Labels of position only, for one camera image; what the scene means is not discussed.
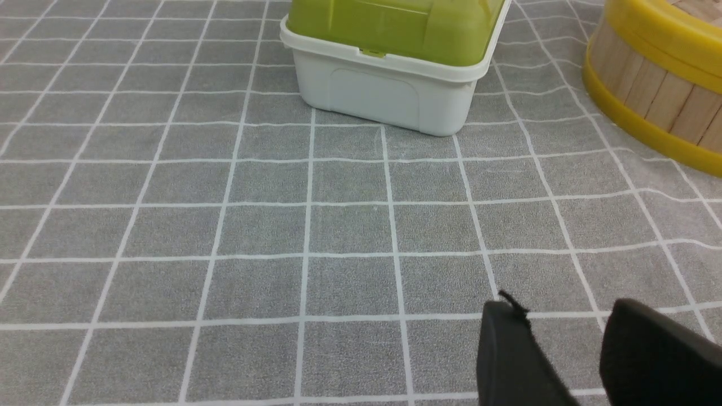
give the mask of green lid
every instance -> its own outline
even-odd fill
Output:
[[[293,0],[299,35],[451,66],[484,57],[504,0]]]

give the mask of gray carpet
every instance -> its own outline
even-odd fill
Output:
[[[499,288],[584,405],[615,298],[722,341],[722,181],[589,100],[599,5],[437,139],[307,107],[287,2],[0,1],[2,405],[475,405]]]

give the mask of yellow rim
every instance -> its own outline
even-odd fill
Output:
[[[608,0],[604,16],[627,44],[655,64],[722,93],[722,28],[666,0]]]
[[[597,106],[619,127],[661,154],[710,175],[722,177],[722,154],[698,147],[645,121],[621,104],[601,83],[586,54],[584,85]]]

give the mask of white plastic container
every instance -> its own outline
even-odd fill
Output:
[[[511,1],[505,0],[483,59],[447,66],[306,37],[281,20],[281,41],[293,50],[301,97],[309,105],[447,137],[466,121],[477,80],[488,72]]]

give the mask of wooden slat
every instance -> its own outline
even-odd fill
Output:
[[[616,33],[614,34],[614,49],[609,53],[610,61],[618,61],[615,64],[606,64],[605,77],[602,78],[603,83],[610,92],[619,87],[625,73],[625,65],[622,63],[632,53],[632,48],[621,39]]]
[[[632,83],[625,105],[640,116],[646,117],[666,75],[666,70],[645,59]]]
[[[601,79],[600,73],[604,70],[604,66],[607,64],[608,52],[612,45],[614,30],[604,19],[599,23],[599,26],[594,33],[593,42],[591,44],[590,62],[594,71],[597,73],[597,77]]]
[[[619,81],[619,84],[615,89],[611,89],[614,96],[622,103],[627,100],[627,97],[630,94],[632,84],[637,78],[639,70],[642,67],[642,62],[644,62],[644,56],[641,56],[639,53],[630,48],[630,54],[624,62],[622,79]]]
[[[713,22],[722,17],[720,0],[679,0],[672,4],[692,17],[705,22]]]
[[[722,108],[722,95],[695,86],[669,133],[693,144],[699,144],[720,108]]]
[[[669,132],[693,87],[691,82],[667,72],[645,119]]]
[[[702,136],[699,146],[710,151],[722,153],[722,109],[717,111],[717,115],[712,120],[710,127]]]

